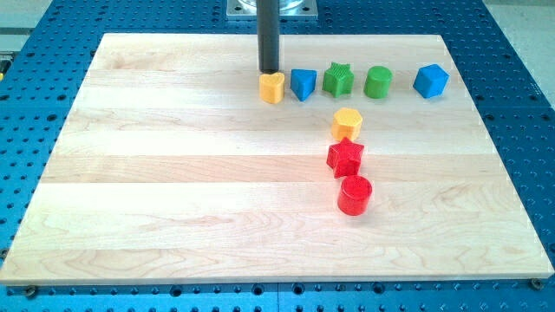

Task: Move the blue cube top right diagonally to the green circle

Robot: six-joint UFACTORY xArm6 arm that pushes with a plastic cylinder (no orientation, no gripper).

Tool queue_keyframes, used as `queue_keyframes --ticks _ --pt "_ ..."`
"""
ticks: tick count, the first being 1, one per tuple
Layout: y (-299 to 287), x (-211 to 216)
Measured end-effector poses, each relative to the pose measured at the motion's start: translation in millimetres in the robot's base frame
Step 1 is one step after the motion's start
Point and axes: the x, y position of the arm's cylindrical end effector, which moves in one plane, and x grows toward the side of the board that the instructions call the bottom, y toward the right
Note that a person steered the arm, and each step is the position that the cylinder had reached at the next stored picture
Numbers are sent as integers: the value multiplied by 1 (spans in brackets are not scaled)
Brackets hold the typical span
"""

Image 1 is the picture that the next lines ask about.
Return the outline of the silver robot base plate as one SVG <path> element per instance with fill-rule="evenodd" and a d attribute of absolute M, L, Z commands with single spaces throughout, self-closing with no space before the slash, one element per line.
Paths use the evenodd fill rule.
<path fill-rule="evenodd" d="M 231 21 L 254 21 L 257 15 L 256 0 L 226 0 L 225 15 Z M 284 20 L 317 20 L 317 0 L 280 0 L 279 16 Z"/>

